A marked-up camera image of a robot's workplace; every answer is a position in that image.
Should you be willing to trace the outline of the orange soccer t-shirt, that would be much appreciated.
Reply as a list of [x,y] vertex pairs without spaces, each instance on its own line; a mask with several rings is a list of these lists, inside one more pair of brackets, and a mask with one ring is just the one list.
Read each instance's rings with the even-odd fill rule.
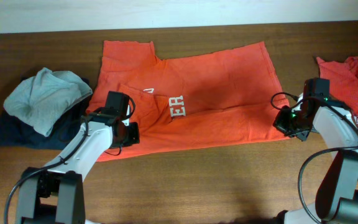
[[101,162],[284,139],[273,122],[288,100],[263,42],[161,60],[152,42],[107,40],[88,112],[110,91],[134,100],[140,142],[104,152]]

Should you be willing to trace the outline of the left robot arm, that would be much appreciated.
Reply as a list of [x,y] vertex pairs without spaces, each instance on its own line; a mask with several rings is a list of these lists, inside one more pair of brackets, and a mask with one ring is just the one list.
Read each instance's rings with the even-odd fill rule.
[[78,133],[57,157],[22,173],[6,200],[4,222],[17,192],[16,223],[88,223],[83,182],[102,154],[140,142],[138,124],[129,122],[134,112],[129,95],[110,91],[104,106],[80,118]]

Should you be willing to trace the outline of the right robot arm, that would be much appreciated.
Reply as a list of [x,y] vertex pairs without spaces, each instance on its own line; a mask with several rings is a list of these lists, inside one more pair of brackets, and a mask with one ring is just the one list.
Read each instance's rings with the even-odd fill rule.
[[[312,154],[298,174],[298,195],[302,208],[286,212],[284,223],[358,223],[358,125],[350,107],[329,94],[329,80],[305,81],[296,105],[279,108],[273,123],[286,137],[307,140],[318,133],[327,148]],[[333,156],[314,203],[303,197],[302,180],[306,166],[316,157]]]

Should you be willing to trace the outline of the light grey folded shirt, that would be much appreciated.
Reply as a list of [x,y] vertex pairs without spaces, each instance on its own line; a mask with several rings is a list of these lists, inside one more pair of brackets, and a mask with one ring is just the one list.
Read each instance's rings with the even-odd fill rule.
[[93,93],[91,87],[71,71],[43,68],[22,81],[4,100],[5,111],[47,137],[56,121]]

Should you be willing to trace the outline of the dark navy folded garment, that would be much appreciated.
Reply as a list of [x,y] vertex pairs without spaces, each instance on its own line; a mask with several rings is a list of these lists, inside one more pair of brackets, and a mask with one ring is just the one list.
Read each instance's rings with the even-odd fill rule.
[[0,146],[64,149],[78,133],[80,118],[85,113],[89,100],[87,97],[65,112],[53,125],[52,132],[47,137],[15,116],[3,111],[0,116]]

